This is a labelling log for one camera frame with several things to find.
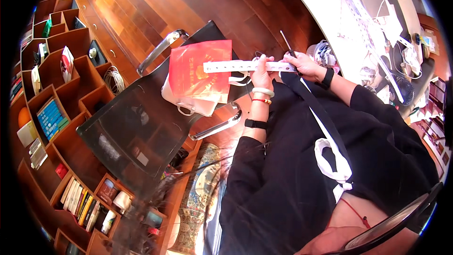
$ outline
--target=black sleeve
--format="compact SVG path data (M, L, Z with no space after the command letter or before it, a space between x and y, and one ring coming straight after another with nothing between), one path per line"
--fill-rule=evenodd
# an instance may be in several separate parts
M261 172L264 165L264 144L250 137L241 137L222 198L220 222L226 223L237 207L243 205L262 187Z
M391 126L395 147L417 163L431 185L439 182L436 167L426 147L417 132L404 122L394 106L385 105L375 94L357 85L352 93L351 108L371 114L379 122Z

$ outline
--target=hand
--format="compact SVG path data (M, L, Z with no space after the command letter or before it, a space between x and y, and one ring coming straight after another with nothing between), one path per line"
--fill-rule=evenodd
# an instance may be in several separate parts
M296 66L297 70L303 74L303 78L308 81L320 83L324 80L327 69L313 62L313 60L305 53L296 51L294 53L297 58L286 53L283 56L283 62L288 62Z
M252 79L253 86L274 91L272 79L274 79L275 73L272 71L266 71L266 62L268 61L274 61L274 57L266 57L264 54L261 55L258 59L258 68L256 71L250 71L250 78Z

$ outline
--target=chair armrest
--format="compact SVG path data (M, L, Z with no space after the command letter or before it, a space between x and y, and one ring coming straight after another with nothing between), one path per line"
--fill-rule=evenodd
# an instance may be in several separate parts
M183 29L169 33L137 68L137 73L140 75L140 77L143 77L143 71L148 68L148 66L150 66L150 64L156 59L156 57L162 54L162 52L167 49L167 47L169 47L172 43L174 43L174 41L176 41L178 38L182 38L184 41L186 41L189 38L189 35Z
M190 139L192 139L193 141L201 140L203 138L206 138L207 136L211 136L212 134L218 133L220 131L223 131L227 128L230 128L230 127L236 125L241 120L242 110L241 110L241 107L239 107L239 105L235 102L232 102L231 106L234 109L237 109L237 113L233 117L231 117L229 120L227 120L225 122L222 122L209 129L206 129L200 133L196 133L194 135L189 134Z

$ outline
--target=wooden bookshelf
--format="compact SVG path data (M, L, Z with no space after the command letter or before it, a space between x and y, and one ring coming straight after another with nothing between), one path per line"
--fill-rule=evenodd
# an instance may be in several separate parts
M75 17L78 17L87 27L74 29ZM45 20L49 18L53 21L50 36L43 38ZM116 228L122 215L114 204L108 205L97 195L105 179L110 179L118 190L134 198L134 194L112 176L76 133L76 128L86 122L100 106L115 98L105 85L103 76L115 62L123 61L122 54L117 52L115 57L109 56L110 52L103 47L103 40L107 36L101 30L105 27L99 23L93 26L88 24L87 20L89 22L99 20L87 0L42 0L37 4L34 17L26 28L33 31L33 39L20 49L18 60L14 62L13 73L20 73L24 92L10 106L9 111L12 161L17 169L30 213L37 224L41 225L54 240L57 254L64 254L69 242L75 244L85 254L109 253L102 241L111 240L115 232L118 232ZM99 40L96 34L101 34L102 39ZM99 48L109 62L96 67L92 64L88 57L92 40L98 42ZM47 45L49 54L38 66L42 90L35 94L31 82L31 70L34 66L33 51L38 51L40 43ZM68 82L64 82L60 72L60 59L65 46L74 56L72 77ZM124 80L125 86L128 86L129 82ZM48 140L41 128L37 113L51 98L55 100L62 116L68 119L69 124ZM48 154L48 158L38 170L31 168L30 145L24 148L16 134L20 129L18 115L22 108L26 108L29 112L37 137ZM192 168L200 145L201 141L195 142L189 138L184 143L183 148L189 152L189 156L184 160L184 172ZM55 172L60 164L68 170L62 179ZM94 200L105 207L104 212L110 210L115 213L116 218L107 235L100 231L105 217L99 217L94 224L94 229L87 232L77 223L76 217L71 212L63 210L60 200L73 176L93 196ZM159 248L156 252L159 254L164 254L166 251L171 235L170 232L167 233L166 227L172 226L175 221L187 181L188 178L185 178L176 184L168 196L169 201L165 207L153 210L163 219L161 233L157 237Z

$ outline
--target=black wristband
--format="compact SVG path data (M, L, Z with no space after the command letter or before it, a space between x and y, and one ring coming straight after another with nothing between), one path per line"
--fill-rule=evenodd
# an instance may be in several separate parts
M332 82L333 74L335 74L335 72L333 71L333 68L327 68L324 80L321 82L322 88L324 88L324 89L330 88L330 83Z
M252 120L252 119L246 119L246 122L244 123L244 126L250 127L250 128L261 128L261 129L266 130L267 129L267 122L257 121L257 120Z

